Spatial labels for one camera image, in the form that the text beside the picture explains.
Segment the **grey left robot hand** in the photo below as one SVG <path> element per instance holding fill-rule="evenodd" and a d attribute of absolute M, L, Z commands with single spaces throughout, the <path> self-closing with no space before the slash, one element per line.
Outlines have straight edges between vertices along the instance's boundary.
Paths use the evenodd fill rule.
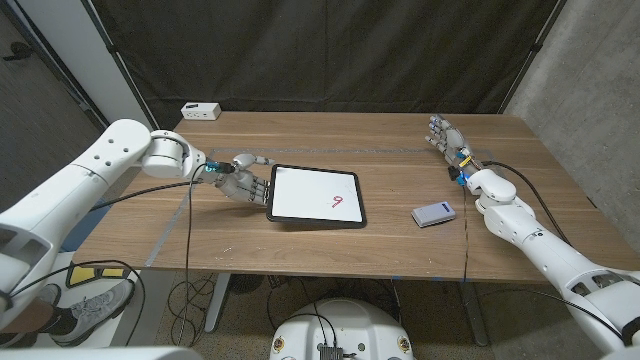
<path fill-rule="evenodd" d="M 254 164 L 273 166 L 275 160 L 253 154 L 237 155 L 231 163 L 232 172 L 219 174 L 214 181 L 215 187 L 231 200 L 265 206 L 270 182 L 249 170 Z"/>

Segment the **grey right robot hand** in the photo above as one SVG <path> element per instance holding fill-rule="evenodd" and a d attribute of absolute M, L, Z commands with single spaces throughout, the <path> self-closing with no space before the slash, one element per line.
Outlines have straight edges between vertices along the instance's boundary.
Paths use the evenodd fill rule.
<path fill-rule="evenodd" d="M 453 124 L 436 114 L 430 117 L 428 126 L 430 134 L 425 140 L 443 154 L 450 166 L 466 176 L 481 170 L 468 141 Z"/>

